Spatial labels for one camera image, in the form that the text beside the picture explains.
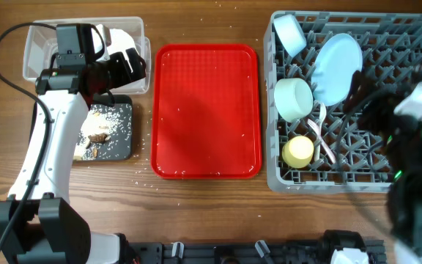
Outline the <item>white paper napkin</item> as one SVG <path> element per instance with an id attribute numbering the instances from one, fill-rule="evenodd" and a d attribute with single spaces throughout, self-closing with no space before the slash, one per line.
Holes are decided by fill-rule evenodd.
<path id="1" fill-rule="evenodd" d="M 122 29 L 111 28 L 110 35 L 111 35 L 111 45 L 108 47 L 108 53 L 109 53 L 110 58 L 112 54 L 116 52 L 122 52 L 128 66 L 131 67 L 131 63 L 127 56 L 126 50 L 130 48 L 136 49 L 136 44 L 133 38 L 126 31 Z"/>

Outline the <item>white plastic spoon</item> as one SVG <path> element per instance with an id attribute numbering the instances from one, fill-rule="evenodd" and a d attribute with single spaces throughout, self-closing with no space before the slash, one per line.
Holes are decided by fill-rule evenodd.
<path id="1" fill-rule="evenodd" d="M 320 130 L 322 130 L 323 123 L 327 116 L 327 109 L 323 102 L 318 100 L 314 101 L 314 109 L 319 108 L 319 119 L 316 121 Z M 320 144 L 314 149 L 314 160 L 318 161 L 320 159 L 320 150 L 322 148 L 322 139 L 320 139 Z"/>

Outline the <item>food scraps and rice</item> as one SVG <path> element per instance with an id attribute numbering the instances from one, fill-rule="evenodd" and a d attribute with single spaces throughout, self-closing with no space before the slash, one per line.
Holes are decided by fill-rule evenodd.
<path id="1" fill-rule="evenodd" d="M 75 146 L 74 161 L 121 161 L 131 155 L 132 105 L 93 104 Z"/>

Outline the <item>white plastic fork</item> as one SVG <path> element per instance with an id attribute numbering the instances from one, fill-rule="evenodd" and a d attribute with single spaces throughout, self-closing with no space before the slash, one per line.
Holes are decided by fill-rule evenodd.
<path id="1" fill-rule="evenodd" d="M 316 137 L 320 141 L 320 144 L 322 145 L 323 149 L 325 150 L 325 153 L 327 154 L 327 156 L 330 159 L 331 163 L 334 164 L 336 162 L 336 157 L 335 157 L 333 151 L 330 149 L 330 147 L 327 145 L 327 143 L 323 139 L 321 128 L 313 120 L 307 119 L 307 123 L 308 123 L 308 126 L 316 134 Z"/>

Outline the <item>light blue plate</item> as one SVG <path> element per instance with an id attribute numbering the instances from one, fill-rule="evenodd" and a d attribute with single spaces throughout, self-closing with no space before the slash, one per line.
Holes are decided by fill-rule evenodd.
<path id="1" fill-rule="evenodd" d="M 349 34 L 336 34 L 322 46 L 314 66 L 314 98 L 326 106 L 336 105 L 347 98 L 352 75 L 362 70 L 361 48 Z"/>

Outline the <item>mint green bowl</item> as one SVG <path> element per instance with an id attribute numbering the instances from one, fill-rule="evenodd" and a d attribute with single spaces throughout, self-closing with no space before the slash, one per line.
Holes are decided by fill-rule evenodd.
<path id="1" fill-rule="evenodd" d="M 301 78 L 279 80 L 274 91 L 275 107 L 287 122 L 294 122 L 309 115 L 313 108 L 311 88 Z"/>

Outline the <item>yellow plastic cup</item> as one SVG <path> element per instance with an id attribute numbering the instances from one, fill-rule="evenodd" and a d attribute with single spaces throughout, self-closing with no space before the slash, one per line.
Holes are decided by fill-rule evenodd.
<path id="1" fill-rule="evenodd" d="M 284 162 L 296 169 L 308 166 L 314 154 L 314 143 L 306 136 L 290 139 L 282 149 Z"/>

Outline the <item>light blue bowl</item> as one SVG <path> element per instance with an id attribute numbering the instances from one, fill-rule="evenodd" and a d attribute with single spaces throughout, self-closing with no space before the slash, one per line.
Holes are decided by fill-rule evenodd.
<path id="1" fill-rule="evenodd" d="M 293 15 L 284 15 L 273 21 L 282 46 L 291 57 L 296 57 L 307 45 L 303 30 Z"/>

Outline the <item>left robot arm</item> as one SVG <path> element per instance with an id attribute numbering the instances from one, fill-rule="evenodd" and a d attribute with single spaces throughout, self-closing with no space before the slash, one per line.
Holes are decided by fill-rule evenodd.
<path id="1" fill-rule="evenodd" d="M 21 171 L 0 201 L 0 256 L 8 263 L 139 263 L 122 233 L 92 232 L 71 207 L 70 171 L 81 127 L 102 94 L 141 80 L 147 64 L 122 29 L 55 26 L 57 52 L 35 82 L 37 116 Z"/>

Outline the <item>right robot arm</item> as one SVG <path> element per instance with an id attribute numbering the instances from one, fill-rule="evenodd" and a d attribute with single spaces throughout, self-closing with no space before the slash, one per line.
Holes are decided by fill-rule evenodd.
<path id="1" fill-rule="evenodd" d="M 386 203 L 391 226 L 377 223 L 357 197 L 350 198 L 352 204 L 380 232 L 393 236 L 400 263 L 422 263 L 422 67 L 396 90 L 355 71 L 343 111 L 347 119 L 360 112 L 358 128 L 382 138 L 382 154 L 393 169 Z"/>

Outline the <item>grey dishwasher rack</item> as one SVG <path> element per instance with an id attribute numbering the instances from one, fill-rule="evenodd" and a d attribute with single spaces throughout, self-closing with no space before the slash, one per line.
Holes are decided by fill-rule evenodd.
<path id="1" fill-rule="evenodd" d="M 264 34 L 264 79 L 267 87 L 267 185 L 286 194 L 385 193 L 393 170 L 379 150 L 371 146 L 381 137 L 357 128 L 359 114 L 345 121 L 342 105 L 327 108 L 322 126 L 323 139 L 336 146 L 341 139 L 339 175 L 325 153 L 318 161 L 303 169 L 293 169 L 281 157 L 283 146 L 295 136 L 316 140 L 306 119 L 286 122 L 275 107 L 274 91 L 277 81 L 302 78 L 310 81 L 314 62 L 322 46 L 336 34 L 349 34 L 360 45 L 365 74 L 380 85 L 396 88 L 410 80 L 415 67 L 422 64 L 422 14 L 374 12 L 290 12 L 299 22 L 307 39 L 306 48 L 296 57 L 284 50 L 273 22 Z"/>

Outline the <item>black plastic tray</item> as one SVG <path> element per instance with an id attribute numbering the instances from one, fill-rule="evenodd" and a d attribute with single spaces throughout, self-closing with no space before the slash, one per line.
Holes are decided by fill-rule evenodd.
<path id="1" fill-rule="evenodd" d="M 45 165 L 119 161 L 130 157 L 133 107 L 128 96 L 114 106 L 87 106 L 81 95 L 51 92 L 40 100 L 51 118 Z"/>

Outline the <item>red serving tray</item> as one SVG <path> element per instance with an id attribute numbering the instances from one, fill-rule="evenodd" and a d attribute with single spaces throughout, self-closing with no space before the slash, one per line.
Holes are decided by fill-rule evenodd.
<path id="1" fill-rule="evenodd" d="M 262 167 L 258 58 L 245 44 L 168 44 L 155 58 L 150 164 L 167 180 Z"/>

